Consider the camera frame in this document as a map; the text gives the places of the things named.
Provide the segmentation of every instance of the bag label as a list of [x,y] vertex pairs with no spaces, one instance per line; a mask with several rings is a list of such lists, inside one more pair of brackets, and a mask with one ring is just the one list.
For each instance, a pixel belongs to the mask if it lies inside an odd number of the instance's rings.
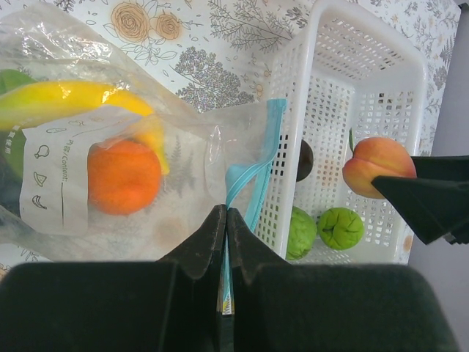
[[38,232],[84,235],[88,230],[89,149],[140,119],[128,110],[102,106],[24,129],[21,219]]

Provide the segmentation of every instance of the table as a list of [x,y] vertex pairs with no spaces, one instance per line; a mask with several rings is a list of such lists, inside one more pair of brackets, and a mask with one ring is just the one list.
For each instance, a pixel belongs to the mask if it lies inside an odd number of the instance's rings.
[[[37,0],[0,0],[0,17]],[[428,59],[429,80],[420,155],[429,155],[460,10],[453,0],[350,0],[406,36]],[[54,0],[90,25],[200,111],[261,100],[273,54],[308,23],[314,0]],[[185,70],[199,60],[205,74]],[[216,89],[208,87],[215,82]],[[407,263],[413,235],[399,244]],[[0,277],[18,263],[44,260],[0,245]]]

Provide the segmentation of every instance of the plastic bag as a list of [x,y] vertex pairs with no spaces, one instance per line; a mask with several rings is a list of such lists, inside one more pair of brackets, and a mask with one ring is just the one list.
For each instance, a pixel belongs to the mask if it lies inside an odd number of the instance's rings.
[[156,260],[225,202],[254,228],[284,100],[197,114],[43,3],[3,18],[0,42],[0,70],[26,73],[0,85],[0,241],[51,260]]

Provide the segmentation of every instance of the basket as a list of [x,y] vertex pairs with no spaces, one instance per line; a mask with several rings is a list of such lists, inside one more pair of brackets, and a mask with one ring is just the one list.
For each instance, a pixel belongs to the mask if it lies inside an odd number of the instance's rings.
[[[385,200],[351,192],[342,167],[355,142],[387,136],[411,155],[424,113],[426,60],[410,41],[357,4],[317,0],[305,28],[274,59],[270,97],[287,98],[276,159],[256,235],[285,258],[292,206],[318,219],[346,207],[365,224],[361,242],[346,251],[320,238],[302,263],[396,262],[405,223]],[[314,153],[311,174],[296,183],[301,139]]]

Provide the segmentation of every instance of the orange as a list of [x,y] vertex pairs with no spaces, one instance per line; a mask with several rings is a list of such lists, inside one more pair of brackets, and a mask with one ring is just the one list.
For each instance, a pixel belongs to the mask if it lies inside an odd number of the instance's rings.
[[160,182],[160,161],[145,145],[123,140],[89,152],[88,198],[103,213],[128,215],[145,208]]

